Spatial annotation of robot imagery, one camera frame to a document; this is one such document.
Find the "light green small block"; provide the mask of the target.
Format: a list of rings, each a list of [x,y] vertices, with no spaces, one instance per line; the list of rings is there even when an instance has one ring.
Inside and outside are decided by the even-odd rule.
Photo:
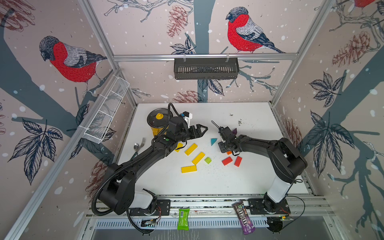
[[[205,162],[206,162],[207,164],[210,164],[211,161],[212,161],[211,158],[209,158],[209,157],[205,158]]]

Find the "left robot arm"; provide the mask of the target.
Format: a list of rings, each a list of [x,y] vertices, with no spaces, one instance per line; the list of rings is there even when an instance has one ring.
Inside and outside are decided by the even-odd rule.
[[[163,114],[161,123],[156,126],[161,131],[154,136],[149,148],[138,156],[121,165],[108,166],[91,201],[94,215],[105,216],[112,212],[121,215],[130,209],[142,209],[150,214],[155,212],[157,196],[147,189],[136,191],[137,180],[159,160],[178,150],[179,143],[201,138],[208,131],[206,126],[200,124],[189,125],[186,119],[191,114],[179,114],[172,103],[151,114],[154,118]]]

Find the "red block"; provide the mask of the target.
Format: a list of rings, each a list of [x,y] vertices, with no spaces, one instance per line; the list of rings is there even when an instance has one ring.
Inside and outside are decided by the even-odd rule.
[[[233,159],[231,157],[227,157],[225,158],[224,160],[222,160],[222,164],[224,166],[227,166],[228,164],[230,164],[231,162],[233,161]]]
[[[241,162],[242,162],[242,158],[239,157],[239,156],[237,156],[234,165],[235,165],[236,167],[239,167],[239,166],[241,165]]]

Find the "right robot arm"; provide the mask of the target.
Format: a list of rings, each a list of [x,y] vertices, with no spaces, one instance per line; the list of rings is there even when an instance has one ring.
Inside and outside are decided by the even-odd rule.
[[[222,141],[219,143],[221,152],[231,151],[233,153],[253,153],[268,157],[275,171],[275,178],[264,194],[262,209],[269,214],[280,210],[285,204],[285,198],[295,183],[296,178],[307,168],[308,163],[294,147],[290,140],[260,140],[250,138],[246,135],[236,137],[234,134],[228,136],[220,134]]]

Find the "teal triangle block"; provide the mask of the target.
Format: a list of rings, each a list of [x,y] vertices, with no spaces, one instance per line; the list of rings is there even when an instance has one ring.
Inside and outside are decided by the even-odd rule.
[[[212,138],[211,139],[211,146],[213,146],[216,143],[217,140],[218,140],[217,138]]]

